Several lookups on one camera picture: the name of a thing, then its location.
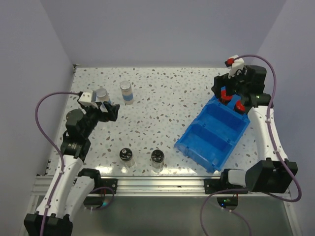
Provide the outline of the red lid sauce jar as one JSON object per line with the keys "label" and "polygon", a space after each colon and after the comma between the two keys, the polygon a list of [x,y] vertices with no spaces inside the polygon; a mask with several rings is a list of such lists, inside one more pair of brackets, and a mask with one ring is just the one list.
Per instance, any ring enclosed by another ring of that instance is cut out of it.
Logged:
{"label": "red lid sauce jar", "polygon": [[233,96],[229,96],[226,94],[226,90],[221,90],[221,98],[219,98],[219,102],[223,105],[228,105],[228,103],[232,100]]}
{"label": "red lid sauce jar", "polygon": [[246,108],[245,106],[241,103],[241,100],[238,100],[236,103],[235,103],[235,106],[234,106],[234,111],[241,114],[241,115],[244,115],[246,113]]}

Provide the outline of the silver lid salt bottle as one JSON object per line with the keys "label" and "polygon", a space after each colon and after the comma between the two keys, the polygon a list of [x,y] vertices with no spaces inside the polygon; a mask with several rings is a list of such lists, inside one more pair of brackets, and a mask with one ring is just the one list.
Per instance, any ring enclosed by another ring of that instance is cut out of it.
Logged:
{"label": "silver lid salt bottle", "polygon": [[133,99],[133,92],[132,92],[131,83],[129,81],[120,82],[120,89],[122,92],[122,97],[123,97],[124,103],[127,105],[133,104],[134,99]]}
{"label": "silver lid salt bottle", "polygon": [[104,107],[104,102],[112,104],[108,91],[105,88],[99,88],[96,90],[96,102],[101,102],[101,105]]}

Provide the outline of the black lid glass jar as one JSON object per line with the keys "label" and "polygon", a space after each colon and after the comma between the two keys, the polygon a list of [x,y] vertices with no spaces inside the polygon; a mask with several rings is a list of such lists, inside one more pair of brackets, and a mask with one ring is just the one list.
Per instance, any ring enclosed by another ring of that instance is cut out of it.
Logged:
{"label": "black lid glass jar", "polygon": [[124,164],[127,167],[132,167],[135,164],[134,158],[133,158],[133,152],[131,149],[125,147],[123,149],[120,150],[119,153],[119,157],[121,159],[122,162],[124,162]]}
{"label": "black lid glass jar", "polygon": [[151,153],[151,161],[152,161],[152,168],[153,171],[159,173],[162,171],[164,167],[164,153],[160,149],[155,149]]}

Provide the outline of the blue plastic divided bin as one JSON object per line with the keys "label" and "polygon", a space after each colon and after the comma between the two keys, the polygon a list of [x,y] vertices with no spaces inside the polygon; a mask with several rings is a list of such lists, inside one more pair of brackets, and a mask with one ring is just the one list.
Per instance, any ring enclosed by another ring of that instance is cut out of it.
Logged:
{"label": "blue plastic divided bin", "polygon": [[221,171],[250,123],[246,114],[234,111],[240,100],[234,95],[224,105],[213,96],[174,147],[207,172]]}

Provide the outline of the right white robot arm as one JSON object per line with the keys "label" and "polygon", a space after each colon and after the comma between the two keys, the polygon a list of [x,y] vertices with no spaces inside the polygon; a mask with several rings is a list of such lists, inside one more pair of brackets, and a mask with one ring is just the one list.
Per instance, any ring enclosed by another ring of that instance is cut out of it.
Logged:
{"label": "right white robot arm", "polygon": [[284,193],[297,174],[296,162],[288,160],[274,122],[271,95],[264,92],[266,69],[257,65],[218,75],[211,90],[221,98],[224,88],[228,96],[238,95],[253,129],[259,161],[248,170],[225,169],[219,187],[225,193],[240,187],[250,192]]}

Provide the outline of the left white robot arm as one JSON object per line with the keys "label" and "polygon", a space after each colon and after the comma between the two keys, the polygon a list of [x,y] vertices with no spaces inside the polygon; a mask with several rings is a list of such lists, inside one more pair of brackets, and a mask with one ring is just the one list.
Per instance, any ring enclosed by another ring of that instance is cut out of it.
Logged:
{"label": "left white robot arm", "polygon": [[36,211],[24,219],[29,235],[71,235],[74,216],[86,197],[103,188],[100,172],[82,167],[91,146],[89,136],[99,122],[116,121],[119,108],[118,104],[97,102],[67,113],[55,175]]}

